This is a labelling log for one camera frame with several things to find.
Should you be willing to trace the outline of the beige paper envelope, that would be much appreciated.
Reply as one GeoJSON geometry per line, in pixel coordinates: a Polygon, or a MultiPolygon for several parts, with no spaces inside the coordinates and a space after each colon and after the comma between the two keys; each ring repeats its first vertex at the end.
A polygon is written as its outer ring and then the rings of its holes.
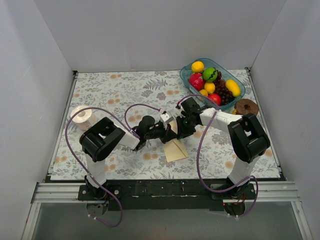
{"type": "Polygon", "coordinates": [[[180,140],[174,138],[163,144],[164,154],[168,163],[189,157],[187,149],[180,140]]]}

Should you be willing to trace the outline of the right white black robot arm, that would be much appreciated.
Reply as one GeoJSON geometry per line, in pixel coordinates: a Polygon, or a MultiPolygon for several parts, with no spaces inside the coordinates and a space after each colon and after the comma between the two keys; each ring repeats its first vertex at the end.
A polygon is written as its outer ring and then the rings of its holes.
{"type": "Polygon", "coordinates": [[[201,107],[193,97],[193,94],[185,96],[176,105],[176,108],[180,109],[184,116],[184,120],[177,120],[178,136],[185,137],[187,130],[197,125],[205,126],[196,154],[196,170],[199,181],[211,193],[227,193],[230,198],[237,199],[243,195],[244,187],[251,179],[257,180],[251,173],[256,162],[271,146],[270,139],[253,113],[235,115],[219,110],[218,105],[201,107]],[[233,169],[226,178],[224,189],[212,189],[201,176],[200,153],[205,135],[210,127],[229,134],[236,155],[233,169]]]}

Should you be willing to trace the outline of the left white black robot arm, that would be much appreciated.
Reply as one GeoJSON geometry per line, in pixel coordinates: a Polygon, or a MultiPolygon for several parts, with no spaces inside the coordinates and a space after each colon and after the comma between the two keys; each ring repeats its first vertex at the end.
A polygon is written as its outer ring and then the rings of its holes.
{"type": "Polygon", "coordinates": [[[105,162],[117,146],[138,151],[146,145],[147,140],[160,139],[165,144],[178,137],[178,124],[167,113],[161,114],[158,122],[147,115],[133,128],[133,132],[137,136],[104,117],[80,137],[79,143],[85,153],[88,169],[85,184],[87,192],[95,200],[106,196],[105,162]]]}

